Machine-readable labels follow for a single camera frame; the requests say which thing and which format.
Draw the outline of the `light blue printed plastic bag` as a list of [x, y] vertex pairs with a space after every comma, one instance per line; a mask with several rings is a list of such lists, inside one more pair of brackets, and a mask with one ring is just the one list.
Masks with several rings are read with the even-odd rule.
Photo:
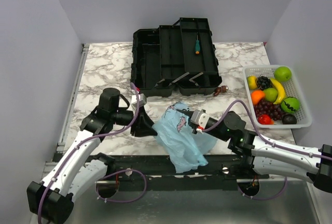
[[167, 151], [176, 173], [196, 170], [208, 165], [204, 157], [215, 145], [217, 139], [206, 134], [193, 134], [189, 117], [180, 110], [190, 110], [183, 102], [169, 105], [161, 118], [154, 123], [157, 132], [155, 140]]

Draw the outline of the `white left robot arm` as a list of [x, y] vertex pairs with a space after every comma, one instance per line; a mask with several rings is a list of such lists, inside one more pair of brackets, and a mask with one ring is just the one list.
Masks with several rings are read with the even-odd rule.
[[37, 223], [65, 223], [75, 201], [99, 179], [116, 177], [115, 160], [103, 153], [85, 162], [107, 136], [130, 130], [132, 136], [155, 136], [153, 121], [144, 106], [146, 96], [132, 84], [134, 91], [128, 101], [118, 89], [106, 88], [94, 110], [83, 119], [80, 130], [57, 165], [37, 183], [27, 188], [29, 209]]

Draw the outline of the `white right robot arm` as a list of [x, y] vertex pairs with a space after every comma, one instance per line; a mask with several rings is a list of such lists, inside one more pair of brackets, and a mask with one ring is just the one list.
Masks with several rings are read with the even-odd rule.
[[331, 192], [330, 145], [305, 147], [268, 138], [258, 131], [247, 130], [246, 122], [233, 111], [224, 113], [219, 120], [203, 110], [182, 109], [180, 112], [189, 118], [194, 132], [228, 141], [228, 149], [245, 160], [239, 164], [242, 177], [281, 175], [301, 179], [321, 191]]

